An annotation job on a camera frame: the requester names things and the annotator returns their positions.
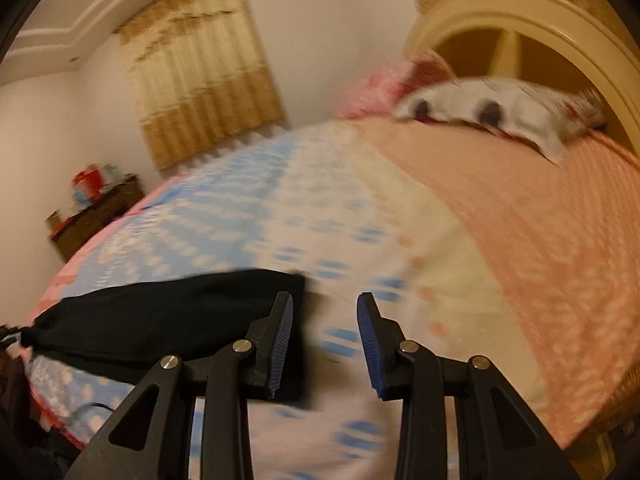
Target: metal screw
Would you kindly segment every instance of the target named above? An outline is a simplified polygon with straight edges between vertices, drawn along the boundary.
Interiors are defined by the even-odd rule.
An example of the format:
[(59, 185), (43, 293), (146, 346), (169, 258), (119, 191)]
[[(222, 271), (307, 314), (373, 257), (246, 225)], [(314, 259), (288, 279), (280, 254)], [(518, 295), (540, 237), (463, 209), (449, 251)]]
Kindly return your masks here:
[(413, 354), (417, 352), (418, 348), (420, 348), (420, 345), (418, 345), (418, 343), (415, 341), (411, 341), (410, 339), (407, 339), (406, 341), (402, 341), (400, 343), (400, 349), (407, 354)]
[(471, 364), (478, 370), (487, 370), (491, 366), (491, 361), (483, 355), (477, 355), (471, 359)]
[(251, 341), (248, 339), (239, 339), (234, 343), (234, 351), (236, 352), (248, 352), (251, 350)]
[(162, 359), (160, 359), (160, 366), (165, 370), (171, 370), (171, 368), (177, 367), (179, 362), (180, 362), (180, 359), (177, 358), (175, 355), (167, 355)]

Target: ceiling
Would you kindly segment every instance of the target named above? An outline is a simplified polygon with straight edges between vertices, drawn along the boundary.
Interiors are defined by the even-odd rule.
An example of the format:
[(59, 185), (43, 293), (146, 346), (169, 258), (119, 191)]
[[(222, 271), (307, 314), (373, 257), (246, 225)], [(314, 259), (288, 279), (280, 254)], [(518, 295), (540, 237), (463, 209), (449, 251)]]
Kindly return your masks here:
[(109, 34), (152, 1), (42, 0), (0, 64), (0, 85), (76, 69)]

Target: cream headboard frame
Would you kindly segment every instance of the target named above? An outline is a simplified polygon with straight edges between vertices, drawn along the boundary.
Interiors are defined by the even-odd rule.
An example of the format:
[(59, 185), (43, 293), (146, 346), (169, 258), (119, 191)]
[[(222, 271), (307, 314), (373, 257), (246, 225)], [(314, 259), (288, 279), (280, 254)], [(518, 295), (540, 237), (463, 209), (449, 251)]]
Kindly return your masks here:
[[(443, 0), (418, 19), (404, 54), (437, 51), (453, 36), (478, 29), (501, 31), (488, 75), (520, 75), (522, 36), (571, 62), (598, 89), (640, 154), (640, 62), (593, 16), (565, 0)], [(464, 48), (473, 56), (472, 44)]]

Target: orange blanket section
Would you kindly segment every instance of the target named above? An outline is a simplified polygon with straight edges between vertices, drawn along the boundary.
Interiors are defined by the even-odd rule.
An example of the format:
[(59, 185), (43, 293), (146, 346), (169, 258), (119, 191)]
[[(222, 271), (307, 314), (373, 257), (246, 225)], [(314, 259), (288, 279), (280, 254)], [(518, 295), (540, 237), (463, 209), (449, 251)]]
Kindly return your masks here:
[(638, 352), (638, 161), (595, 132), (568, 145), (558, 168), (522, 143), (465, 126), (354, 125), (476, 241), (540, 364), (549, 428), (567, 446)]

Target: wooden dresser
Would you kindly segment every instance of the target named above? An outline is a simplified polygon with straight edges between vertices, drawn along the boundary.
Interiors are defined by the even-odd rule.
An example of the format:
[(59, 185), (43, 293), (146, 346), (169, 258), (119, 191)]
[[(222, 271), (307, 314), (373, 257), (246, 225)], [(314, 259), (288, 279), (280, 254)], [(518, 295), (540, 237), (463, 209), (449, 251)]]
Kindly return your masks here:
[(103, 227), (121, 217), (144, 196), (138, 178), (127, 175), (124, 180), (102, 195), (98, 202), (69, 218), (50, 236), (65, 262), (78, 252)]

